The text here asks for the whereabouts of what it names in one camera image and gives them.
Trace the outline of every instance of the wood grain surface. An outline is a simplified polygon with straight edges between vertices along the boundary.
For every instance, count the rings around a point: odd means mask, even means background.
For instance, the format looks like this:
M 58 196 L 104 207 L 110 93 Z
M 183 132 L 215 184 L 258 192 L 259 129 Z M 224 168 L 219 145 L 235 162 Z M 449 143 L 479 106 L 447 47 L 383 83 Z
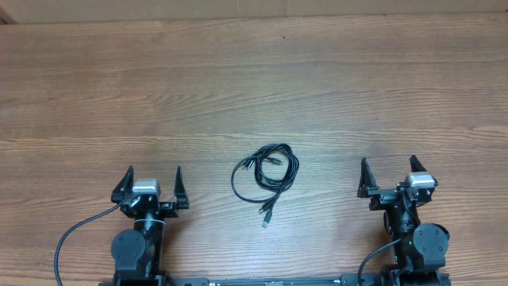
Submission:
M 272 142 L 300 171 L 263 229 L 229 178 Z M 452 235 L 453 284 L 506 285 L 508 14 L 4 25 L 0 285 L 55 285 L 60 236 L 112 206 L 130 164 L 163 199 L 182 166 L 191 207 L 167 221 L 173 277 L 355 272 L 389 241 L 356 197 L 360 159 L 393 187 L 411 154 L 441 183 L 419 212 Z M 265 195 L 252 171 L 237 186 Z M 111 279 L 111 239 L 132 224 L 117 211 L 71 234 L 64 284 Z

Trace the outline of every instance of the wall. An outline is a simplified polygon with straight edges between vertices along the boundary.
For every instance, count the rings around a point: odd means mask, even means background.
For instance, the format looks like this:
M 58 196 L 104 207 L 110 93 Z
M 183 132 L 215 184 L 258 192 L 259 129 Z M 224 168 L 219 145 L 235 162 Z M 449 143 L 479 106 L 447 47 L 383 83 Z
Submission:
M 32 24 L 340 14 L 501 12 L 508 9 L 508 0 L 0 0 L 0 6 L 10 16 L 7 18 L 8 22 Z

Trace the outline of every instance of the wooden tabletop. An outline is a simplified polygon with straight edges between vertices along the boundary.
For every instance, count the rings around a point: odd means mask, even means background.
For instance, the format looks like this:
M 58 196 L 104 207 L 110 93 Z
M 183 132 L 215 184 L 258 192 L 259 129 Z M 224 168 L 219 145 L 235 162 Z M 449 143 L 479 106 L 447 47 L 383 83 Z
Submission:
M 230 176 L 276 142 L 300 170 L 263 229 Z M 411 154 L 440 181 L 418 210 L 451 233 L 444 272 L 505 285 L 508 14 L 0 26 L 0 285 L 55 285 L 61 235 L 113 206 L 130 164 L 163 199 L 182 167 L 190 210 L 167 220 L 164 243 L 173 277 L 355 272 L 389 241 L 383 213 L 356 197 L 360 160 L 394 187 Z M 266 195 L 252 171 L 237 180 Z M 132 224 L 117 211 L 71 234 L 64 285 L 110 280 L 111 240 Z

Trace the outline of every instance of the wooden table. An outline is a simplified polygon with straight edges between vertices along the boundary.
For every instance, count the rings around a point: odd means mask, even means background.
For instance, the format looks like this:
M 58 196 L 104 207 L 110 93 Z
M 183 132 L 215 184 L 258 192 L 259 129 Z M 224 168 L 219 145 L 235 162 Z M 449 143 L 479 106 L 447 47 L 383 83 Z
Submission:
M 272 142 L 301 167 L 263 229 L 229 177 Z M 55 285 L 60 236 L 112 206 L 130 164 L 163 199 L 182 166 L 191 207 L 167 221 L 173 277 L 355 272 L 389 241 L 356 197 L 360 159 L 393 187 L 411 154 L 441 183 L 419 212 L 452 235 L 454 285 L 505 285 L 508 14 L 4 25 L 0 284 Z M 252 172 L 237 179 L 264 194 Z M 117 211 L 74 232 L 64 284 L 111 279 L 111 239 L 132 224 Z

